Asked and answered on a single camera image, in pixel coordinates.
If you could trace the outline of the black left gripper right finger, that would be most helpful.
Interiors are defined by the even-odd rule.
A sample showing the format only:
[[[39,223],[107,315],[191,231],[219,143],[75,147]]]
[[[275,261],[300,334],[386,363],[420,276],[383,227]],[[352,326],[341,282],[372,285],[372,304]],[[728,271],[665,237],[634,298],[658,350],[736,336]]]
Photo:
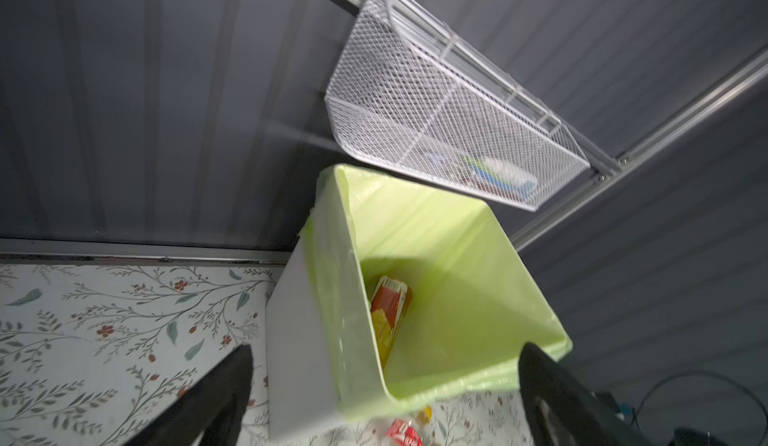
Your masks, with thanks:
[[[622,422],[539,346],[528,342],[518,360],[520,395],[535,445],[554,445],[557,435],[547,421],[554,416],[561,431],[577,445],[649,445]]]

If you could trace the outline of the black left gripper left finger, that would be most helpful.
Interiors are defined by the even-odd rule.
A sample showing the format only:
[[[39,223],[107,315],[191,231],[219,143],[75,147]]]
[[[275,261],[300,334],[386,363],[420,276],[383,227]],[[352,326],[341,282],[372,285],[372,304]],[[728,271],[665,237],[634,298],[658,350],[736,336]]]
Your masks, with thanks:
[[[250,398],[253,372],[251,347],[235,348],[128,443],[236,444]]]

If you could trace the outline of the clear bottle red label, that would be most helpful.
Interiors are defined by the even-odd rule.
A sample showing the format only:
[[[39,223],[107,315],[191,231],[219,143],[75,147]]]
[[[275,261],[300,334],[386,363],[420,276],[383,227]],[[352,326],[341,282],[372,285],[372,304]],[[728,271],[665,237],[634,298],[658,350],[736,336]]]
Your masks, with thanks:
[[[427,406],[394,418],[379,436],[383,446],[423,446],[433,439],[433,411]]]

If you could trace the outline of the orange cap orange label bottle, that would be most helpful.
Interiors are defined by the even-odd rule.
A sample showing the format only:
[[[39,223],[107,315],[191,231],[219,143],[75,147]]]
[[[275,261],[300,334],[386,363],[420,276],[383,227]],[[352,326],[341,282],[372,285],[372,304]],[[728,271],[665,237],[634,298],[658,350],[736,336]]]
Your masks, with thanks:
[[[387,364],[399,324],[410,306],[412,296],[412,289],[404,282],[388,276],[379,278],[370,313],[382,368]]]

